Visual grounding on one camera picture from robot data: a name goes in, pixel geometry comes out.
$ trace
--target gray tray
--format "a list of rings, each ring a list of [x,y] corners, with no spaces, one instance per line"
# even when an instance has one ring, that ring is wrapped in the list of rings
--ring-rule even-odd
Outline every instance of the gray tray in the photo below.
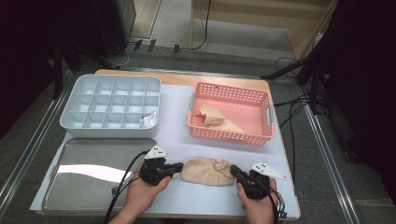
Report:
[[[47,213],[106,212],[134,157],[156,145],[152,139],[71,139],[64,145],[43,200]],[[142,162],[141,156],[131,169]],[[114,210],[123,206],[125,190]]]

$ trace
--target person's left hand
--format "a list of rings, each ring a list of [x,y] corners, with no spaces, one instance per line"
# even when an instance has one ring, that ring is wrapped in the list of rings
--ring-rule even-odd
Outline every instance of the person's left hand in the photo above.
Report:
[[[139,164],[134,171],[133,182],[128,186],[125,205],[110,223],[132,223],[151,207],[155,196],[165,189],[172,179],[170,176],[167,176],[158,186],[151,186],[139,178],[138,172],[141,166],[142,164]]]

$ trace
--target human hand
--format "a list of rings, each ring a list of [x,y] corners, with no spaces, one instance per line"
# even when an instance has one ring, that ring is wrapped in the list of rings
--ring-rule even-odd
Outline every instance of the human hand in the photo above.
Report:
[[[134,178],[131,180],[133,182],[128,186],[124,206],[109,223],[121,224],[134,222],[137,217],[151,207],[155,196],[164,190],[172,179],[170,176],[167,176],[158,184],[158,186],[151,186],[139,178],[138,172],[140,171],[141,166],[142,164],[139,164],[134,171]]]
[[[247,220],[250,224],[269,224],[274,222],[273,204],[268,196],[261,200],[251,200],[247,197],[242,184],[237,183],[236,187],[238,189],[238,197],[242,201],[242,208],[247,212]],[[270,179],[270,187],[276,190],[276,181],[273,178]],[[272,190],[271,196],[275,205],[277,205],[278,198]]]

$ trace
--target brown fabric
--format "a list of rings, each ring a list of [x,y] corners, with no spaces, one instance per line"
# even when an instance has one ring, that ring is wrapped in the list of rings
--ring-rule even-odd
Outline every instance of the brown fabric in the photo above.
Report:
[[[186,181],[210,186],[230,185],[234,180],[229,162],[210,158],[186,161],[181,177]]]

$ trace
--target pink plastic basket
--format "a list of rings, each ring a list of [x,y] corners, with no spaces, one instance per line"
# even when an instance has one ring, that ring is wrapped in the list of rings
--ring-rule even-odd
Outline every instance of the pink plastic basket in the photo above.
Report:
[[[217,108],[243,132],[204,127],[205,117],[199,112],[202,105]],[[198,82],[191,96],[188,123],[194,137],[263,146],[275,135],[274,104],[268,91]]]

